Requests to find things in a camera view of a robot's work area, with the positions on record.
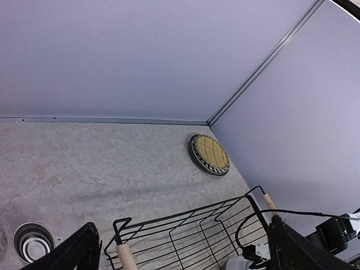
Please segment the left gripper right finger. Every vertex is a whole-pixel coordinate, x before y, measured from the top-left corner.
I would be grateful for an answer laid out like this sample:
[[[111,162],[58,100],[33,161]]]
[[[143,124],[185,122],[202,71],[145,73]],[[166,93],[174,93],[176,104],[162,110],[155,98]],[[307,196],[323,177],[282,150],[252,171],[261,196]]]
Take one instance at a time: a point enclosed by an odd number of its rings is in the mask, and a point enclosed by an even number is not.
[[[273,216],[267,231],[270,262],[267,269],[346,270],[355,266],[319,249]]]

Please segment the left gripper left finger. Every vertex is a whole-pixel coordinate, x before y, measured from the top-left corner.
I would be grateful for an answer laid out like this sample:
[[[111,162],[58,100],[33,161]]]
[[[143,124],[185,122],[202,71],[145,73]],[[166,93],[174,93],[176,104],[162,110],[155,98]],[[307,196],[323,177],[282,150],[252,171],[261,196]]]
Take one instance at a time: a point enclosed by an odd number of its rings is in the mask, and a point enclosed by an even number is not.
[[[22,270],[98,270],[101,247],[96,225],[88,222],[50,253],[22,267]]]

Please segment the white brown ceramic cup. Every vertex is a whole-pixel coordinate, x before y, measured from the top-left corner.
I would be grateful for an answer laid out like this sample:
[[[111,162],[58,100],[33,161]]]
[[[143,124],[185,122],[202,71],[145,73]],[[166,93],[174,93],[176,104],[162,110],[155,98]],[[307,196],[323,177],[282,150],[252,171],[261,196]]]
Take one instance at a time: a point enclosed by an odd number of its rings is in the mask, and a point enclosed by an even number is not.
[[[17,256],[26,264],[33,263],[55,248],[50,231],[35,222],[26,222],[18,226],[12,242]]]

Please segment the yellow woven bamboo tray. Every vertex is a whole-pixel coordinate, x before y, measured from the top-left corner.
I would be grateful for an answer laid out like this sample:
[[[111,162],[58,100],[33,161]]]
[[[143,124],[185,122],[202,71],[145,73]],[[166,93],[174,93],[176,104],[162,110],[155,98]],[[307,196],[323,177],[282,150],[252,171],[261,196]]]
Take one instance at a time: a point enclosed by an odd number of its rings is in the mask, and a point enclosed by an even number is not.
[[[195,138],[195,147],[200,156],[216,169],[226,169],[230,161],[221,144],[214,138],[200,134]]]

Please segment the plain white bowl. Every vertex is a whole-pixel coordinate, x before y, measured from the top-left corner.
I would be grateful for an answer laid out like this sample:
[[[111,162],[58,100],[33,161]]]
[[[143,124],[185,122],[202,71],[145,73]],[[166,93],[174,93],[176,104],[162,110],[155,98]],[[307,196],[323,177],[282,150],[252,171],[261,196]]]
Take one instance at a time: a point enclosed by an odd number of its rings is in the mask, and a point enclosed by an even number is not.
[[[225,270],[251,270],[255,269],[253,265],[254,262],[245,259],[242,256],[233,256],[231,257],[226,265]]]

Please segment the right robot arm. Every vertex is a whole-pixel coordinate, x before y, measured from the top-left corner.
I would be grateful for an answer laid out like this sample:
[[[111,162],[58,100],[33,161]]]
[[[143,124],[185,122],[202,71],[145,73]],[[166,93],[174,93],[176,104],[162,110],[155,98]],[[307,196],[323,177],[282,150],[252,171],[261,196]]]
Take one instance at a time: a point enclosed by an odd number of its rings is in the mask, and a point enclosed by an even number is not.
[[[337,255],[348,248],[348,242],[359,239],[359,209],[343,218],[330,218],[316,226],[316,231],[305,238],[316,247]]]

